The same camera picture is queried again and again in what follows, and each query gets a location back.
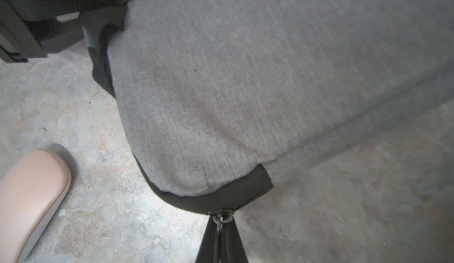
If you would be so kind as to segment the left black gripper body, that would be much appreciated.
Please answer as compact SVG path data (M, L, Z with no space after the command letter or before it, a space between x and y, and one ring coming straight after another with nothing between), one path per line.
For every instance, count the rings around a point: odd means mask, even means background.
M1 0L1 59L26 63L45 58L83 39L79 19L61 22L58 17L83 14L130 0Z

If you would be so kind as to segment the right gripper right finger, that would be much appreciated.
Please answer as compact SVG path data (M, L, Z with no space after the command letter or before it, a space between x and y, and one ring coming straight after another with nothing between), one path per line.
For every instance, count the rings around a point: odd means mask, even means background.
M228 215L221 220L221 262L248 263L233 215Z

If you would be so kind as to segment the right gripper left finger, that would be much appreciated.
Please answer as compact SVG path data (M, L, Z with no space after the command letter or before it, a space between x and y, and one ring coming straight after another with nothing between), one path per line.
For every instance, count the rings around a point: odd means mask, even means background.
M219 263L222 224L217 216L208 220L195 263Z

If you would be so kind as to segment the grey laptop bag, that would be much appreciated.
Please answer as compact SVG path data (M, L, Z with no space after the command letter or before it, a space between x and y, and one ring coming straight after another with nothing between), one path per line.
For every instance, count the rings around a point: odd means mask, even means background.
M132 0L86 29L152 191L237 210L454 96L454 0Z

